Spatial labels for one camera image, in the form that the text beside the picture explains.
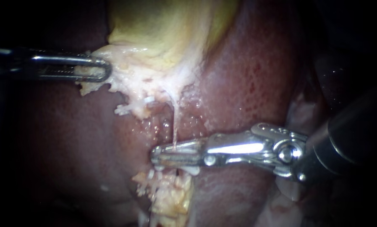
metal jaw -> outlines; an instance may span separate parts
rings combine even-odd
[[[217,133],[208,138],[155,147],[155,166],[215,166],[249,163],[277,176],[292,178],[291,165],[305,153],[307,136],[267,123],[237,134]]]
[[[104,82],[112,65],[87,54],[0,48],[0,79]]]
[[[267,123],[238,134],[214,134],[205,145],[206,166],[249,163],[291,178],[291,165],[305,153],[307,136]]]

